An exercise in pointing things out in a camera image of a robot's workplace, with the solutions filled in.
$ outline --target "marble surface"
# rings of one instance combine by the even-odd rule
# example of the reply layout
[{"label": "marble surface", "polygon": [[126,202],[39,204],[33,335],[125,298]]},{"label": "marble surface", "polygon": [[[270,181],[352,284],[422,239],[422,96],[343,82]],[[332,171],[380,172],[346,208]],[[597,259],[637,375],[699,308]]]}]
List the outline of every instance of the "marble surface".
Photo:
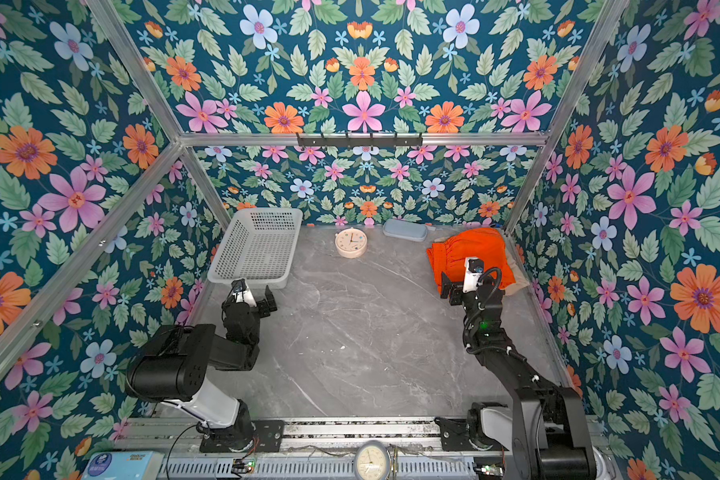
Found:
[{"label": "marble surface", "polygon": [[[424,250],[457,230],[431,231],[423,243],[366,231],[368,251],[350,260],[336,253],[336,229],[302,228],[288,285],[274,290],[278,311],[262,319],[254,370],[209,369],[207,378],[244,400],[254,418],[463,416],[475,401],[509,402],[496,377],[464,351],[463,310],[437,294]],[[207,288],[195,321],[216,324],[223,336],[220,305],[229,289]],[[528,288],[504,298],[504,328],[554,381]]]}]

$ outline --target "basket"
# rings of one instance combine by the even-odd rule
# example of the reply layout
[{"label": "basket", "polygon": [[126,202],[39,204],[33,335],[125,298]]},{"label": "basket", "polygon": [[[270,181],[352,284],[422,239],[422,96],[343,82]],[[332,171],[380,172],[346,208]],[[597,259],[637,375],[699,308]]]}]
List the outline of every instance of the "basket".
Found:
[{"label": "basket", "polygon": [[240,277],[251,288],[286,286],[302,225],[298,208],[245,208],[235,213],[213,257],[208,280],[231,284]]}]

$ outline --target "alarm clock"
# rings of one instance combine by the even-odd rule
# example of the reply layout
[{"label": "alarm clock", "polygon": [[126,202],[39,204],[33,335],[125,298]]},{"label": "alarm clock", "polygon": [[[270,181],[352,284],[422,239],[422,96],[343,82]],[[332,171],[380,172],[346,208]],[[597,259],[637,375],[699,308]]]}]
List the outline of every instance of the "alarm clock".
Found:
[{"label": "alarm clock", "polygon": [[392,470],[389,451],[376,441],[368,442],[358,448],[354,464],[357,480],[383,480]]},{"label": "alarm clock", "polygon": [[368,248],[368,236],[356,228],[347,228],[336,234],[336,250],[345,258],[357,258]]}]

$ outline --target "horizontal metal bar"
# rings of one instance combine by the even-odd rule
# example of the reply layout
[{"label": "horizontal metal bar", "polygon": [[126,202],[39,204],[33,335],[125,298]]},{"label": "horizontal metal bar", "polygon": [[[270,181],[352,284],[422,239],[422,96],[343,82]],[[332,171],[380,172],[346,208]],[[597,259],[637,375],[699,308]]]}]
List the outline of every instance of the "horizontal metal bar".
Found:
[{"label": "horizontal metal bar", "polygon": [[91,13],[94,14],[106,38],[112,44],[118,59],[125,65],[131,79],[134,81],[134,85],[139,89],[141,96],[146,100],[146,104],[149,105],[155,118],[160,123],[168,140],[178,140],[179,135],[182,133],[179,121],[176,120],[168,101],[163,97],[160,88],[157,87],[152,73],[146,69],[144,56],[139,52],[138,47],[123,24],[123,20],[117,14],[112,1],[88,0],[86,4]]},{"label": "horizontal metal bar", "polygon": [[592,33],[586,41],[584,50],[581,53],[579,64],[576,72],[571,76],[570,82],[563,93],[563,97],[557,105],[552,121],[550,122],[549,143],[547,143],[541,151],[536,155],[533,164],[525,176],[525,182],[518,192],[518,196],[514,202],[512,214],[504,226],[509,235],[514,234],[514,228],[520,221],[520,216],[528,206],[530,198],[533,197],[536,185],[538,185],[541,176],[544,174],[544,167],[547,165],[548,159],[552,158],[554,149],[560,142],[566,125],[570,120],[570,116],[574,113],[574,108],[579,103],[586,82],[590,80],[595,66],[600,61],[600,56],[605,50],[614,29],[619,24],[619,18],[624,13],[624,8],[629,4],[630,0],[606,0],[603,8],[600,10],[595,25],[592,27]]},{"label": "horizontal metal bar", "polygon": [[168,173],[173,162],[179,156],[181,146],[169,144],[154,163],[131,186],[125,195],[109,211],[96,228],[85,238],[80,247],[59,268],[34,296],[32,301],[19,314],[16,320],[0,335],[0,380],[16,363],[16,359],[26,352],[34,338],[50,320],[54,312],[67,300],[69,292],[96,263],[104,251],[107,241],[117,236],[117,232],[144,203],[146,195]]},{"label": "horizontal metal bar", "polygon": [[190,172],[190,176],[195,181],[198,191],[201,193],[203,199],[205,199],[206,205],[210,208],[213,216],[216,217],[216,221],[221,225],[222,232],[225,232],[226,228],[230,225],[230,214],[228,214],[226,208],[224,208],[224,203],[221,202],[219,192],[213,187],[208,173],[200,165],[200,159],[197,157],[194,149],[184,147],[181,159],[184,167]]},{"label": "horizontal metal bar", "polygon": [[[323,142],[331,141],[343,144],[346,142],[345,134],[299,135],[302,140]],[[284,145],[297,147],[299,145],[296,135],[290,134],[234,134],[221,132],[218,134],[182,134],[181,142],[187,147],[209,147],[223,145],[225,147],[264,147],[269,145]],[[374,139],[391,139],[394,134],[374,134]],[[423,134],[423,145],[525,145],[539,147],[547,142],[547,135],[540,132],[526,132],[513,134],[511,132],[491,132],[484,134]],[[350,139],[370,140],[369,134],[349,134]],[[398,139],[415,138],[418,134],[399,134]]]}]

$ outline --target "orange clothing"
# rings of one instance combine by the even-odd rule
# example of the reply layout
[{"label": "orange clothing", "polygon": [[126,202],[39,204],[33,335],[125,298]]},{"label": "orange clothing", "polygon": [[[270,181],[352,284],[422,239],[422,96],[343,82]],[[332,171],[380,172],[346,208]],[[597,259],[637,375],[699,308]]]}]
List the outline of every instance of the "orange clothing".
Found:
[{"label": "orange clothing", "polygon": [[504,238],[495,228],[474,228],[452,236],[441,244],[432,244],[427,248],[429,264],[434,272],[434,282],[438,284],[438,292],[442,287],[442,273],[451,282],[463,282],[467,268],[464,259],[476,256],[485,263],[485,269],[498,266],[501,269],[502,290],[515,283],[512,269],[507,264],[506,245]]}]

